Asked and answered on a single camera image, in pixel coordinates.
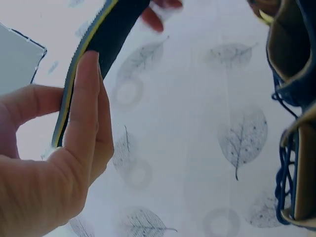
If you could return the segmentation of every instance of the shoe insole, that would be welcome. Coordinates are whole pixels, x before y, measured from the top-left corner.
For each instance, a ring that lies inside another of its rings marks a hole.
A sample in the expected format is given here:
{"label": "shoe insole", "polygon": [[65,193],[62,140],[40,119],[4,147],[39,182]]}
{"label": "shoe insole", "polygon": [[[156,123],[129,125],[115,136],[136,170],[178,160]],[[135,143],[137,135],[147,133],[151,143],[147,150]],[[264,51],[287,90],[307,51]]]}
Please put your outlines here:
{"label": "shoe insole", "polygon": [[92,24],[83,35],[67,72],[65,89],[52,147],[62,146],[69,117],[76,68],[81,56],[88,50],[99,52],[99,64],[104,78],[120,52],[126,37],[150,0],[106,0]]}

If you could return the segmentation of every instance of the finger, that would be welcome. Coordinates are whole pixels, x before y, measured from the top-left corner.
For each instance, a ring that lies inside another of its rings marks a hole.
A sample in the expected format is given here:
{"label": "finger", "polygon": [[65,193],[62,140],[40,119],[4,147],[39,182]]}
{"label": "finger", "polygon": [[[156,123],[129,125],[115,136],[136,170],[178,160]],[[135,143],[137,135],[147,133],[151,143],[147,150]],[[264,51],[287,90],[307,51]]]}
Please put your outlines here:
{"label": "finger", "polygon": [[63,89],[43,85],[28,85],[0,97],[16,130],[25,122],[59,111]]}
{"label": "finger", "polygon": [[78,63],[63,147],[50,157],[50,161],[61,169],[70,168],[73,175],[79,179],[78,185],[82,184],[83,189],[86,188],[90,177],[97,133],[98,58],[97,52],[89,51]]}
{"label": "finger", "polygon": [[142,14],[142,19],[146,24],[148,24],[153,30],[157,32],[163,31],[163,25],[156,13],[150,8],[147,7]]}
{"label": "finger", "polygon": [[98,178],[106,169],[109,160],[114,153],[110,103],[103,84],[103,77],[99,66],[100,92],[98,97],[99,129],[96,136],[96,145],[92,163],[90,184]]}
{"label": "finger", "polygon": [[158,6],[163,8],[174,7],[180,8],[182,7],[182,3],[179,0],[154,0]]}

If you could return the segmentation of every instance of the tan shoe lining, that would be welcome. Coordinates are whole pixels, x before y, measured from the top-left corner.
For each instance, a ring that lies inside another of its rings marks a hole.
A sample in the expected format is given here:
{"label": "tan shoe lining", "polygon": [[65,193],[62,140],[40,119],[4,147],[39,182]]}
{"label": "tan shoe lining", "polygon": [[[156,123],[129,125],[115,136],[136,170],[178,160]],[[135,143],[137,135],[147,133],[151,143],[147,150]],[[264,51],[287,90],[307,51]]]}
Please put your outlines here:
{"label": "tan shoe lining", "polygon": [[283,0],[271,24],[268,58],[285,83],[300,77],[311,62],[310,40],[295,0]]}

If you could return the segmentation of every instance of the shoe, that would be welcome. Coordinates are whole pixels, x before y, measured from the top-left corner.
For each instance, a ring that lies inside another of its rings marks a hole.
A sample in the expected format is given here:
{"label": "shoe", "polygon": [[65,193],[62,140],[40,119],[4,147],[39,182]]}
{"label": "shoe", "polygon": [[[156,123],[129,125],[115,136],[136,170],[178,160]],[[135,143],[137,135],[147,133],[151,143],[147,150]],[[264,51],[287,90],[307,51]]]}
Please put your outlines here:
{"label": "shoe", "polygon": [[[276,217],[284,225],[316,231],[316,102],[285,130],[280,141],[281,168],[276,175]],[[291,177],[289,166],[294,166]],[[290,199],[290,207],[285,200]]]}
{"label": "shoe", "polygon": [[316,1],[282,0],[270,25],[267,59],[273,72],[274,100],[301,107],[316,99]]}
{"label": "shoe", "polygon": [[259,20],[267,25],[273,22],[281,5],[281,0],[247,0],[247,2]]}

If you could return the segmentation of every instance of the yellow stripe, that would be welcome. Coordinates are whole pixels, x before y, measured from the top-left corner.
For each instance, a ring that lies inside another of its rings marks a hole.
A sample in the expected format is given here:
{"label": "yellow stripe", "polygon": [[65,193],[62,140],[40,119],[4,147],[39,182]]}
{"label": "yellow stripe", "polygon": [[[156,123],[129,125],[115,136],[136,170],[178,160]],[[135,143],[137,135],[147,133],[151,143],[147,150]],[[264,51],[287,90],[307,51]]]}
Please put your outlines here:
{"label": "yellow stripe", "polygon": [[69,104],[70,104],[70,99],[71,99],[72,87],[74,85],[75,76],[76,76],[77,64],[78,64],[81,56],[85,53],[85,50],[87,49],[88,44],[90,43],[90,41],[91,41],[92,37],[94,36],[94,34],[96,33],[96,31],[98,30],[99,26],[104,21],[106,16],[109,15],[109,13],[113,9],[113,7],[117,4],[117,2],[118,2],[118,0],[113,0],[112,3],[109,5],[109,7],[104,11],[104,13],[100,17],[100,19],[95,23],[93,29],[91,30],[91,32],[88,35],[86,41],[84,42],[84,45],[82,46],[82,48],[80,50],[79,56],[77,57],[77,60],[75,62],[74,68],[73,68],[73,71],[71,73],[70,86],[68,87],[68,92],[67,92],[67,97],[66,97],[66,105],[67,106],[65,107],[65,110],[64,110],[62,123],[60,124],[59,130],[58,130],[58,139],[54,142],[54,147],[57,147],[57,145],[58,145],[58,140],[60,139],[60,136],[61,136],[61,133],[62,133],[62,129],[63,129],[63,126],[64,126],[65,121],[66,121],[66,116],[67,116],[67,112],[69,110]]}
{"label": "yellow stripe", "polygon": [[273,17],[265,14],[263,11],[259,10],[261,17],[268,23],[271,24],[273,22]]}

